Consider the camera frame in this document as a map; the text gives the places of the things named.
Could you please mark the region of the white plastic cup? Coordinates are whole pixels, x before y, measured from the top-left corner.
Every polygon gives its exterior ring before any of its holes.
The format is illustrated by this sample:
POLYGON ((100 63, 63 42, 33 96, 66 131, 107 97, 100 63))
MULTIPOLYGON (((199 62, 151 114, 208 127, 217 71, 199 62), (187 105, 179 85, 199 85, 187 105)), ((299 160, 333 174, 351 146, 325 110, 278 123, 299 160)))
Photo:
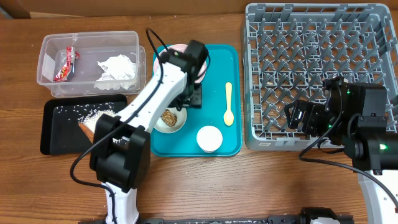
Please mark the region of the white plastic cup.
POLYGON ((204 126, 197 132, 197 144, 206 153, 218 150, 223 143, 223 135, 215 126, 204 126))

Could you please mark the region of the yellow plastic spoon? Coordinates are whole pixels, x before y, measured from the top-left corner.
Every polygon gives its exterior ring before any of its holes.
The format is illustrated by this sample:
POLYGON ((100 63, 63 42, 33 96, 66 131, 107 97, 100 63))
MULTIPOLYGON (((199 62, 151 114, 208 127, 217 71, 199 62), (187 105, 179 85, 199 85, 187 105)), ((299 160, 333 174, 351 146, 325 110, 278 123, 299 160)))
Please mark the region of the yellow plastic spoon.
POLYGON ((226 93, 226 111, 224 113, 223 119, 225 125, 231 126, 234 122, 234 114, 231 110, 232 84, 230 82, 227 82, 225 84, 225 93, 226 93))

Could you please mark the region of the black food waste tray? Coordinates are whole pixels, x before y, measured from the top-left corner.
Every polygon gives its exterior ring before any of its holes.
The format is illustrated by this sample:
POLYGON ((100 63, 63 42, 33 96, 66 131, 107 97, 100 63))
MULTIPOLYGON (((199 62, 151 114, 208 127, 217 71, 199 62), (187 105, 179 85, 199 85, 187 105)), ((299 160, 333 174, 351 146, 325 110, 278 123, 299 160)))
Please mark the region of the black food waste tray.
POLYGON ((124 95, 49 100, 44 106, 40 151, 45 155, 86 151, 91 142, 78 123, 100 111, 117 113, 127 106, 124 95))

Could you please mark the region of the teal plastic tray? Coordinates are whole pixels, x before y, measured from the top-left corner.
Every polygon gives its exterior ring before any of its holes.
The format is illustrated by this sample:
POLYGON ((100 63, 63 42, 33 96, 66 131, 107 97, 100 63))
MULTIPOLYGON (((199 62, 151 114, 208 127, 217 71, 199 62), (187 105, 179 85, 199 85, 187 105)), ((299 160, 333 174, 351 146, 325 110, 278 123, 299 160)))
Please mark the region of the teal plastic tray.
POLYGON ((174 133, 151 133, 151 151, 159 157, 228 157, 237 154, 243 145, 241 95, 238 53, 226 44, 207 44, 210 67, 201 82, 202 108, 187 109, 185 124, 174 133), (226 111, 225 85, 232 84, 231 111, 234 123, 224 123, 226 111), (221 146, 212 153, 203 151, 197 143, 197 133, 204 126, 218 128, 223 136, 221 146))

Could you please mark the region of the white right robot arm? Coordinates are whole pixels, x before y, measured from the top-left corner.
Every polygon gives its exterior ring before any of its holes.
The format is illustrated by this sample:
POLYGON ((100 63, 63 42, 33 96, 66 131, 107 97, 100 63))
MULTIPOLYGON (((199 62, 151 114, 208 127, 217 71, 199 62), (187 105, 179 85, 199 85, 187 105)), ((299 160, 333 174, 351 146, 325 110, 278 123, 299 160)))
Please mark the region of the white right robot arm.
POLYGON ((358 175, 369 223, 397 223, 397 134, 387 132, 387 89, 375 83, 323 81, 326 103, 295 100, 284 108, 287 126, 317 137, 301 151, 301 161, 348 169, 358 175), (352 164, 309 158, 325 141, 352 164))

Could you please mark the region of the white paper napkin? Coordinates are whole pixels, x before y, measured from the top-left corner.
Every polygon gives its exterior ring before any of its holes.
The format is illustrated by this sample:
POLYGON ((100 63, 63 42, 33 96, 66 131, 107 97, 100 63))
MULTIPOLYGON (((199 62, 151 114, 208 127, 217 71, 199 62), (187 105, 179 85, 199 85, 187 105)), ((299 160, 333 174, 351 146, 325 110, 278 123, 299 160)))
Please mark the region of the white paper napkin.
POLYGON ((100 90, 128 90, 136 84, 137 65, 126 55, 110 57, 104 62, 97 62, 103 73, 94 87, 100 90))

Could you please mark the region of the white bowl with food scraps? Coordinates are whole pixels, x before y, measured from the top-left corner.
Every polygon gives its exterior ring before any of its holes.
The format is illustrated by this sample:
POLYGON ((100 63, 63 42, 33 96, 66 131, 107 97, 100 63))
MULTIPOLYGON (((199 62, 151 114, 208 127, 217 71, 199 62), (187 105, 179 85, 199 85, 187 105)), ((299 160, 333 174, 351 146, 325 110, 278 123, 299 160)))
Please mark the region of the white bowl with food scraps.
POLYGON ((174 133, 178 131, 187 120, 187 110, 182 108, 166 108, 161 117, 157 120, 154 128, 161 133, 174 133))

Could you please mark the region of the white rice pile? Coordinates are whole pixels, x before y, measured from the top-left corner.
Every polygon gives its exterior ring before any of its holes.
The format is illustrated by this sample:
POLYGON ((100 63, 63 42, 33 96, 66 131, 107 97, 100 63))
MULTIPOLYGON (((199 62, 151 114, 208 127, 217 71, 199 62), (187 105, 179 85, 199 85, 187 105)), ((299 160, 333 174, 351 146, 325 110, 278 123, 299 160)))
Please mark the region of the white rice pile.
POLYGON ((94 103, 82 105, 57 106, 53 110, 53 124, 57 128, 72 131, 84 124, 90 131, 95 131, 97 120, 102 114, 115 116, 123 103, 94 103))

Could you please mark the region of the black rail at table edge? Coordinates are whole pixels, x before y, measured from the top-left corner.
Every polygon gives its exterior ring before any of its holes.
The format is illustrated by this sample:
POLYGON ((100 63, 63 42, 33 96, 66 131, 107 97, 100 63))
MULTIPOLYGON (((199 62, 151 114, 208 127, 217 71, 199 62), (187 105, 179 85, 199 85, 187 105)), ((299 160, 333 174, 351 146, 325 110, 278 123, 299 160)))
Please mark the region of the black rail at table edge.
POLYGON ((265 218, 212 218, 165 220, 163 218, 142 219, 138 224, 354 224, 353 216, 337 215, 330 208, 305 207, 297 215, 270 215, 265 218))

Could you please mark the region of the orange carrot piece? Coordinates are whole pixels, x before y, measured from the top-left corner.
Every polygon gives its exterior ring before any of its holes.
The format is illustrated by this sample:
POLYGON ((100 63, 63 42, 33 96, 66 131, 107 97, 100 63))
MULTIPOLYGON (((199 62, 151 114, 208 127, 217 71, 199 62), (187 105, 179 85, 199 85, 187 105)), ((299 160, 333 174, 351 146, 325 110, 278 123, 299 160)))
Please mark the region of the orange carrot piece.
POLYGON ((79 125, 80 129, 84 132, 86 137, 89 139, 89 141, 91 143, 93 143, 94 133, 85 124, 78 122, 78 125, 79 125))

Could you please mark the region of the red snack wrapper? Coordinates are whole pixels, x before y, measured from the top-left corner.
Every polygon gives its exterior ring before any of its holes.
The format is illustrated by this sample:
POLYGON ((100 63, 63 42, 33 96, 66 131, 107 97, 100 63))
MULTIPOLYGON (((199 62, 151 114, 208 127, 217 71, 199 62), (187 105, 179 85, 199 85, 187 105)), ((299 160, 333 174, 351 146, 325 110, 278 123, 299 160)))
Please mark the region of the red snack wrapper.
POLYGON ((80 57, 80 54, 76 51, 75 47, 66 48, 66 62, 61 67, 59 72, 54 77, 54 82, 66 82, 68 77, 72 74, 74 69, 75 60, 80 57))

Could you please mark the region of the brown food scraps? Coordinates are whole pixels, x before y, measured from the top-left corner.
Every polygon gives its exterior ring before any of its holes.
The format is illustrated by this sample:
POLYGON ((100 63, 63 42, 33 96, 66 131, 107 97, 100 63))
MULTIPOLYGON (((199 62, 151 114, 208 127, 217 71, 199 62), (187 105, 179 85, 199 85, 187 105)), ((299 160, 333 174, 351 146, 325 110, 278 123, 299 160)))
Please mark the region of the brown food scraps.
POLYGON ((166 109, 160 118, 168 127, 174 127, 178 120, 177 116, 169 109, 166 109))

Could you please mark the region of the grey plastic dish rack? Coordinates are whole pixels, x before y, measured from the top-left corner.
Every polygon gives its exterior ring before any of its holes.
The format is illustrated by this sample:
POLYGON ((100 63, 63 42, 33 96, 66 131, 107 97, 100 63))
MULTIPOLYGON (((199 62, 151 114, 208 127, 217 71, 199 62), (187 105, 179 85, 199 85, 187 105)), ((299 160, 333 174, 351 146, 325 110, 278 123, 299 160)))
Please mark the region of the grey plastic dish rack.
POLYGON ((384 4, 250 3, 243 22, 245 143, 299 151, 313 138, 289 129, 285 105, 323 103, 322 80, 382 84, 387 130, 397 131, 397 36, 384 4))

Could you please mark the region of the pink round plate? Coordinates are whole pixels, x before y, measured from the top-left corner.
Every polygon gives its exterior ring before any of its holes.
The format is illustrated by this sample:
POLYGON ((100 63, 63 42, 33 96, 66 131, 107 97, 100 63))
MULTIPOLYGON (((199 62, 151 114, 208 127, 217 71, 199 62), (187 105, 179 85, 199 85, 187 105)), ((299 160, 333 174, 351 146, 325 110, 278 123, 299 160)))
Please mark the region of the pink round plate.
MULTIPOLYGON (((168 49, 173 49, 179 52, 184 52, 185 49, 187 48, 187 44, 174 44, 174 45, 168 45, 167 46, 168 49)), ((157 58, 155 58, 153 66, 152 66, 152 71, 153 73, 155 73, 159 68, 159 60, 157 58)), ((206 62, 204 62, 204 64, 202 65, 199 74, 198 74, 198 78, 195 80, 195 83, 201 83, 202 80, 204 79, 205 73, 206 73, 206 69, 207 69, 207 64, 206 62)))

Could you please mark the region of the clear plastic waste bin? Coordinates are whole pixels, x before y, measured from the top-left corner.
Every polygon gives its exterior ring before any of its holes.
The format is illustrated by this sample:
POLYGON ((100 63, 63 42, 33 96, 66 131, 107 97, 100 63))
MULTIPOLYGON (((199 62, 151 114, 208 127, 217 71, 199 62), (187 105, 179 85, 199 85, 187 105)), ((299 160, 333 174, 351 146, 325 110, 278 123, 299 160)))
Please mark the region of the clear plastic waste bin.
POLYGON ((36 81, 48 88, 56 98, 138 94, 146 84, 146 53, 134 31, 80 32, 50 34, 44 37, 37 64, 36 81), (55 75, 66 62, 66 48, 75 47, 80 57, 75 60, 66 82, 54 82, 55 75), (103 70, 97 62, 126 55, 137 65, 136 84, 128 90, 100 90, 94 85, 103 70))

